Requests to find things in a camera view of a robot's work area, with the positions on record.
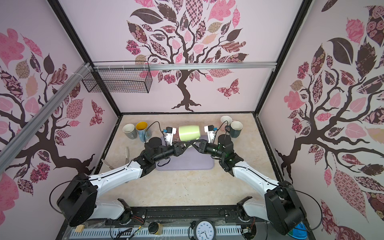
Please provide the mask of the dark green mug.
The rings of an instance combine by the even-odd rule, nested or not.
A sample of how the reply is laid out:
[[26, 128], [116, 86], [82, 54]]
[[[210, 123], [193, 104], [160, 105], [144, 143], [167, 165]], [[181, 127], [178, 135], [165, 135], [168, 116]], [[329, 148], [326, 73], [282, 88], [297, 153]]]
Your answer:
[[239, 121], [232, 121], [230, 125], [225, 127], [225, 130], [231, 138], [238, 138], [243, 130], [243, 124]]

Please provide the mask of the blue butterfly mug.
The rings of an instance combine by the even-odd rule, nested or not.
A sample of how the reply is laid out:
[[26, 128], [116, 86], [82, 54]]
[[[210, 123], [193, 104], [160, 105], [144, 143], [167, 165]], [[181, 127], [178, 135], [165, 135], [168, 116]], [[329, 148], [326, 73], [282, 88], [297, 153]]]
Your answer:
[[149, 125], [147, 122], [139, 122], [136, 124], [136, 130], [141, 142], [145, 143], [152, 137], [152, 133], [149, 130]]

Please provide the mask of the grey mug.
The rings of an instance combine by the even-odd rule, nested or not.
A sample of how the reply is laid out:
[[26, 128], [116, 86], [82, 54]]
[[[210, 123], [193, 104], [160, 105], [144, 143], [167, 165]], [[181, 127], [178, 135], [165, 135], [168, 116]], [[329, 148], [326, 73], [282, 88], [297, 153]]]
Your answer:
[[137, 138], [138, 133], [134, 124], [126, 124], [123, 126], [124, 134], [131, 140]]

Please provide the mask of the light green mug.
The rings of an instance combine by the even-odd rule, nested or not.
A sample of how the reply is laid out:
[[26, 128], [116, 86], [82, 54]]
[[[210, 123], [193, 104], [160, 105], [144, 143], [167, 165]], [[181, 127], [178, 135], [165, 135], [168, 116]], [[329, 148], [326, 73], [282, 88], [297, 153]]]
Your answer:
[[179, 127], [179, 138], [183, 142], [198, 140], [200, 137], [200, 127], [197, 125]]

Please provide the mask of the pink patterned mug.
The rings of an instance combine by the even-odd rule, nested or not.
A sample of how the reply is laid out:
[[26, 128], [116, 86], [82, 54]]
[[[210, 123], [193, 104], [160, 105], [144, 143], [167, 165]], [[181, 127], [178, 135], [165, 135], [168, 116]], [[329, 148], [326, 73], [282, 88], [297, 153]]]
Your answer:
[[222, 116], [220, 121], [223, 126], [229, 126], [233, 122], [233, 119], [230, 116]]

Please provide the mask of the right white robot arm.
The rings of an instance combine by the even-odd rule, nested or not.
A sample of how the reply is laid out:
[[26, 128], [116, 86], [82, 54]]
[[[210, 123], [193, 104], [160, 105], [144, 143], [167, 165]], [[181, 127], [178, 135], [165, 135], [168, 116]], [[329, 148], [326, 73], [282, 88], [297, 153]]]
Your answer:
[[225, 172], [244, 181], [264, 197], [262, 203], [252, 200], [243, 203], [248, 216], [268, 221], [281, 235], [286, 235], [307, 217], [294, 187], [287, 181], [278, 182], [252, 168], [235, 153], [230, 137], [219, 136], [217, 145], [207, 140], [192, 140], [186, 145], [194, 147], [201, 154], [218, 158]]

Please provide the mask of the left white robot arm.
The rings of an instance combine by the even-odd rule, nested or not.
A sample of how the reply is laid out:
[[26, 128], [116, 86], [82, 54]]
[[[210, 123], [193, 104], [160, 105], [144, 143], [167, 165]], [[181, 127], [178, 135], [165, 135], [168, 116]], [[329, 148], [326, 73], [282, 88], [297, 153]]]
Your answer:
[[182, 155], [190, 146], [202, 150], [206, 140], [182, 141], [163, 145], [158, 137], [145, 143], [141, 154], [128, 164], [104, 174], [76, 175], [57, 201], [57, 205], [70, 227], [88, 220], [110, 219], [126, 224], [131, 220], [131, 207], [123, 200], [101, 202], [99, 197], [110, 190], [148, 175], [157, 162]]

